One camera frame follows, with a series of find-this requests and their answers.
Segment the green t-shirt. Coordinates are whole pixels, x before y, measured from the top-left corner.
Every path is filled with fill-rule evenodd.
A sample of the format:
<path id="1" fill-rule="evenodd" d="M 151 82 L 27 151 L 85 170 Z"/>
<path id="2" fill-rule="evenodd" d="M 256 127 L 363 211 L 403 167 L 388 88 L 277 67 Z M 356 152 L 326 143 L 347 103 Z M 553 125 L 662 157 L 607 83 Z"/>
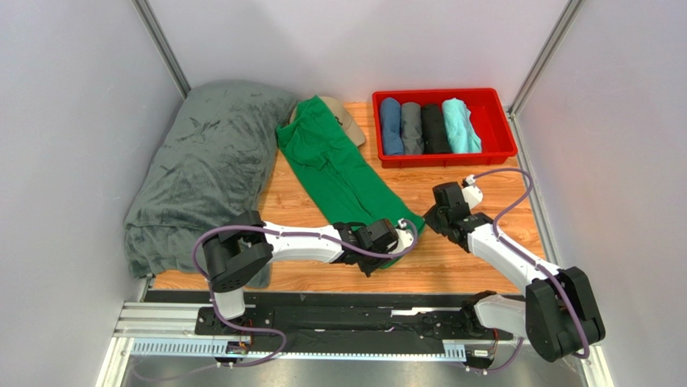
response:
<path id="1" fill-rule="evenodd" d="M 294 111 L 290 123 L 276 129 L 277 146 L 329 223 L 405 219 L 424 231 L 421 216 L 368 164 L 319 96 L 299 102 Z"/>

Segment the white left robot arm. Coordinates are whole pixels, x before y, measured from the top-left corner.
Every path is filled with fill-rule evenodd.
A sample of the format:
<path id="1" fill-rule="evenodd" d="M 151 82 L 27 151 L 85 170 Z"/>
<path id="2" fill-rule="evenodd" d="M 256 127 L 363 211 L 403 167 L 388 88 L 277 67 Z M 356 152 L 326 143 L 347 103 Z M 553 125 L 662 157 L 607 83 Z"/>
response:
<path id="1" fill-rule="evenodd" d="M 386 261 L 414 249 L 417 227 L 407 219 L 387 218 L 369 225 L 333 223 L 320 228 L 286 227 L 265 222 L 249 210 L 227 225 L 202 234 L 191 249 L 194 267 L 206 279 L 215 318 L 236 332 L 255 332 L 235 320 L 244 316 L 244 286 L 276 262 L 317 261 L 357 266 L 366 276 Z"/>

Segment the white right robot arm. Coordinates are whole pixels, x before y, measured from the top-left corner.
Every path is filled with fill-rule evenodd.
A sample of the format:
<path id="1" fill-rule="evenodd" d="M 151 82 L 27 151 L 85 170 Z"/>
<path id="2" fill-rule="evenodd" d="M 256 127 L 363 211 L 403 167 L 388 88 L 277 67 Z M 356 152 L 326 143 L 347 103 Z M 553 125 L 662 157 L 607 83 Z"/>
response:
<path id="1" fill-rule="evenodd" d="M 449 182 L 432 190 L 435 204 L 424 215 L 434 232 L 483 259 L 512 282 L 521 301 L 483 291 L 461 309 L 470 334 L 497 329 L 527 339 L 546 361 L 582 356 L 606 337 L 589 278 L 578 267 L 560 268 L 506 235 L 486 214 L 474 213 L 481 200 L 475 185 Z"/>

